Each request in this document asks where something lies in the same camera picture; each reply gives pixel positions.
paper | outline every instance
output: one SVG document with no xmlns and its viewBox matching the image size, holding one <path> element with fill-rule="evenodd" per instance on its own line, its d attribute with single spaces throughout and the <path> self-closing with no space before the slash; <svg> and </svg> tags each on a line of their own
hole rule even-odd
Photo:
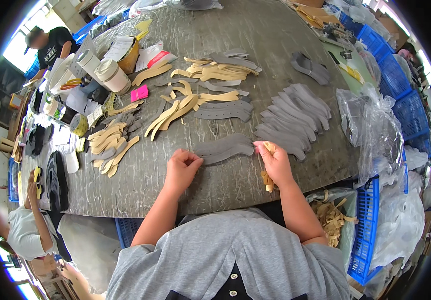
<svg viewBox="0 0 431 300">
<path fill-rule="evenodd" d="M 102 117 L 104 112 L 102 111 L 102 105 L 98 105 L 97 108 L 88 115 L 87 119 L 89 121 L 89 127 L 95 127 L 95 123 L 97 123 L 97 120 Z"/>
<path fill-rule="evenodd" d="M 118 36 L 116 41 L 110 47 L 109 51 L 105 53 L 102 61 L 104 62 L 113 59 L 117 62 L 121 60 L 133 44 L 133 36 Z"/>
<path fill-rule="evenodd" d="M 139 50 L 139 58 L 135 63 L 135 72 L 141 71 L 147 68 L 147 64 L 154 58 L 160 51 L 164 49 L 164 43 L 159 41 L 157 44 L 152 45 L 146 49 Z"/>
</svg>

black t-shirt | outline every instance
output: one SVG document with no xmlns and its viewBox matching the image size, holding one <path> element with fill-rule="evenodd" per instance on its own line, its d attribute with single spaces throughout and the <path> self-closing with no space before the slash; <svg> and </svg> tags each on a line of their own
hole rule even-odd
<svg viewBox="0 0 431 300">
<path fill-rule="evenodd" d="M 75 40 L 66 27 L 56 27 L 49 31 L 49 41 L 47 45 L 43 49 L 40 49 L 37 54 L 41 70 L 54 65 L 56 58 L 60 57 L 62 46 L 67 41 L 72 42 L 70 53 L 75 53 L 79 49 L 79 45 L 75 43 Z"/>
</svg>

white container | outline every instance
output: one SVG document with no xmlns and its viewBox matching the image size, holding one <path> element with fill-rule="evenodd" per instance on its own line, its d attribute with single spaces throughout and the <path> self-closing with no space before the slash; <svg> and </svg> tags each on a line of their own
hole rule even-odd
<svg viewBox="0 0 431 300">
<path fill-rule="evenodd" d="M 96 69 L 95 75 L 110 88 L 112 92 L 125 94 L 131 87 L 130 80 L 115 60 L 103 61 Z"/>
<path fill-rule="evenodd" d="M 82 52 L 77 58 L 78 65 L 84 69 L 95 81 L 97 81 L 101 86 L 103 86 L 107 91 L 110 89 L 100 80 L 97 75 L 95 75 L 95 69 L 101 64 L 100 60 L 93 54 L 92 51 L 87 49 Z"/>
</svg>

white shirt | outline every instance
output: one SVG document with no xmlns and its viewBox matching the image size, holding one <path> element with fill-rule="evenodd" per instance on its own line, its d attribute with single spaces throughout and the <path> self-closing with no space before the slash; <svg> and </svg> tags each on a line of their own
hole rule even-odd
<svg viewBox="0 0 431 300">
<path fill-rule="evenodd" d="M 44 251 L 42 248 L 40 233 L 37 225 L 35 225 L 35 217 L 32 210 L 21 206 L 8 214 L 10 231 L 7 242 L 14 249 L 15 253 L 28 261 L 37 257 L 59 253 L 56 238 L 54 237 L 54 235 L 57 235 L 54 224 L 50 220 L 49 215 L 43 215 L 43 217 L 54 243 L 53 247 L 47 251 Z"/>
</svg>

gray t-shirt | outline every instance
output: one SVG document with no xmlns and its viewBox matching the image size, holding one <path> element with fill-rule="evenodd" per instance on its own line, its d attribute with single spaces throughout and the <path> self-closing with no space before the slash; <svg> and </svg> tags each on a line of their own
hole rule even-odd
<svg viewBox="0 0 431 300">
<path fill-rule="evenodd" d="M 339 249 L 311 243 L 262 213 L 210 213 L 165 233 L 157 245 L 123 249 L 107 291 L 112 299 L 165 299 L 170 290 L 210 300 L 234 262 L 254 300 L 350 299 Z"/>
</svg>

